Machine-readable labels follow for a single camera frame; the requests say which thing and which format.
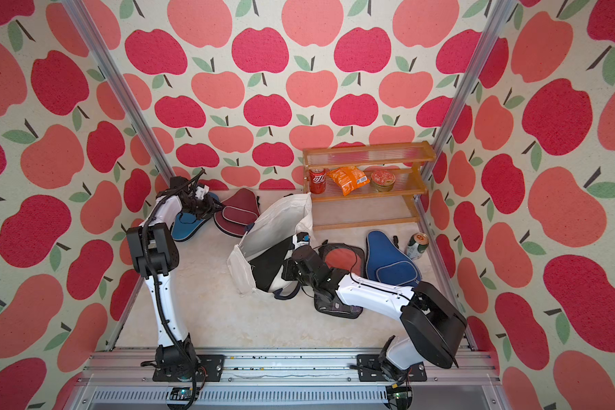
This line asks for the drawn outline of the blue paddle case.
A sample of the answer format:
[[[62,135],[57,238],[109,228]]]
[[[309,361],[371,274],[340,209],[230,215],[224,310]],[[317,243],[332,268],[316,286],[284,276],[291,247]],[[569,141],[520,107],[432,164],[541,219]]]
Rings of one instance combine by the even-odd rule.
[[[386,285],[415,287],[422,280],[415,263],[379,230],[367,234],[366,274],[370,280]]]
[[[211,219],[198,220],[194,215],[185,214],[183,208],[182,211],[176,215],[171,230],[172,238],[176,242],[187,241]]]

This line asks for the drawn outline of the white canvas tote bag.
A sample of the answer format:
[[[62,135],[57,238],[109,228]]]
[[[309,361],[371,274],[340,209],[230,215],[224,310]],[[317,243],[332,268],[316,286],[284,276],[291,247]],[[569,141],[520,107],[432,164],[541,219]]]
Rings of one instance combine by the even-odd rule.
[[[309,193],[280,198],[259,216],[234,247],[227,259],[227,267],[239,294],[264,292],[256,288],[249,261],[299,232],[307,232],[310,241],[314,238],[312,199]],[[269,294],[277,300],[290,300],[298,294],[300,285],[297,281],[292,281],[287,290],[286,294],[279,296]]]

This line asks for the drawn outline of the aluminium front rail frame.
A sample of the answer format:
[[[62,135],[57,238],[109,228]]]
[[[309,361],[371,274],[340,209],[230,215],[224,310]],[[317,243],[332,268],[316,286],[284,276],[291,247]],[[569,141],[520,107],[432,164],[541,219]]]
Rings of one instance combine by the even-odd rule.
[[[95,354],[63,409],[509,409],[490,355],[463,348],[449,370],[408,382],[371,371],[375,348],[205,348],[196,383],[155,382],[148,348]]]

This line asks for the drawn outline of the orange snack bag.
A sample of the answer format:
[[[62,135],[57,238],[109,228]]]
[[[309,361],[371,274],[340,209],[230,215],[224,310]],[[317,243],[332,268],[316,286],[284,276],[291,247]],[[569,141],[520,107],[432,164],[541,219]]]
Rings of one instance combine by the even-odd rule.
[[[340,188],[343,196],[370,184],[369,177],[355,166],[331,170],[327,176]]]

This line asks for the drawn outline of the maroon paddle case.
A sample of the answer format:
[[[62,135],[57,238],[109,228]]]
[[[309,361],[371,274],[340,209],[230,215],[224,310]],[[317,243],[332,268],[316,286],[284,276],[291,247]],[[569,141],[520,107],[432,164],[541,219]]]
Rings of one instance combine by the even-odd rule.
[[[215,215],[215,225],[231,237],[242,238],[259,218],[259,197],[249,189],[242,188],[221,203]]]

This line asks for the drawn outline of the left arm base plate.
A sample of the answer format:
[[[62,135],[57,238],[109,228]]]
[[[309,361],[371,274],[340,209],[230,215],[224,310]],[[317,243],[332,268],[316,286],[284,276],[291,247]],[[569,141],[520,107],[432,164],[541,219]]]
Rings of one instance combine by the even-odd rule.
[[[219,382],[223,372],[224,355],[198,355],[197,363],[190,366],[186,360],[172,359],[166,364],[157,364],[152,376],[154,382],[179,383],[191,382],[196,376],[196,382]]]

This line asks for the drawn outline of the red lidded round tin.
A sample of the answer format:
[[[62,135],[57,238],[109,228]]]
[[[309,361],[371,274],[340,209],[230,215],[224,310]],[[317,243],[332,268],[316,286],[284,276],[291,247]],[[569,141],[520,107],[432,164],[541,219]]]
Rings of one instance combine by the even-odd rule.
[[[392,191],[396,184],[396,176],[387,170],[377,169],[371,174],[371,185],[377,192]]]

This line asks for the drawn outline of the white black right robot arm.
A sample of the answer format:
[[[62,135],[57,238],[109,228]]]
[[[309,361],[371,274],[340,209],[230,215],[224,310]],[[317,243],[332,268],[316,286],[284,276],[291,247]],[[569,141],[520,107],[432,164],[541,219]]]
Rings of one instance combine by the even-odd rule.
[[[308,285],[315,295],[382,314],[401,322],[407,336],[390,337],[369,369],[402,383],[409,370],[428,362],[442,369],[458,367],[456,354],[467,320],[434,285],[387,285],[339,268],[330,268],[309,246],[293,251],[286,261],[286,278]]]

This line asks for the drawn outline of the green label drink can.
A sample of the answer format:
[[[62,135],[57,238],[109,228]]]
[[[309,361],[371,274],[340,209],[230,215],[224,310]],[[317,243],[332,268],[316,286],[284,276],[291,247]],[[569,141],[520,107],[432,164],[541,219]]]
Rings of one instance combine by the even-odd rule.
[[[415,233],[408,240],[405,255],[411,260],[418,260],[425,254],[429,244],[430,239],[426,234],[422,232]]]

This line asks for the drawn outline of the red soda can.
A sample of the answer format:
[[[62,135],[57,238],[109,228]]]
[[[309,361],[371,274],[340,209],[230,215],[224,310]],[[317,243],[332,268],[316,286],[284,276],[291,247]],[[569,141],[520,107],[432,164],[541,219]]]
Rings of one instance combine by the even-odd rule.
[[[309,169],[309,189],[312,194],[320,195],[326,191],[326,174],[324,168]]]

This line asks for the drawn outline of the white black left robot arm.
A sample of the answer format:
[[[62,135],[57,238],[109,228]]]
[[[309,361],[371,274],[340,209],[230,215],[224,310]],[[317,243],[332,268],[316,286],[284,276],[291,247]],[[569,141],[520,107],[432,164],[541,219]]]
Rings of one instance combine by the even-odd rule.
[[[209,220],[222,209],[209,187],[200,182],[203,174],[205,170],[200,169],[191,179],[173,177],[145,220],[126,231],[133,268],[145,280],[155,307],[157,348],[150,363],[155,381],[194,381],[199,372],[200,360],[174,302],[172,272],[179,266],[180,254],[172,228],[182,213]]]

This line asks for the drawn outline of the wooden two-tier shelf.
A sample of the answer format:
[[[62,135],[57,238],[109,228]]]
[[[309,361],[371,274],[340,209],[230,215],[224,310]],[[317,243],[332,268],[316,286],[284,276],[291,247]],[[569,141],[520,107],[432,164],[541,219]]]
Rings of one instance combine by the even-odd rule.
[[[336,230],[418,223],[416,199],[427,193],[420,171],[423,165],[436,160],[436,153],[427,142],[385,143],[305,150],[302,160],[306,193],[310,191],[309,171],[313,169],[355,166],[368,176],[381,169],[395,177],[395,184],[387,191],[367,184],[347,196],[327,178],[325,191],[312,195],[314,228]]]

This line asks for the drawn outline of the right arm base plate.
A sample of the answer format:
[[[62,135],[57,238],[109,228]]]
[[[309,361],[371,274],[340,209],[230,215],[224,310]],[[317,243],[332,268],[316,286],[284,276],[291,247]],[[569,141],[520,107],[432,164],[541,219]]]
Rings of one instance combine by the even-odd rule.
[[[380,355],[357,355],[356,362],[350,366],[358,373],[360,382],[425,382],[428,377],[422,362],[401,370]]]

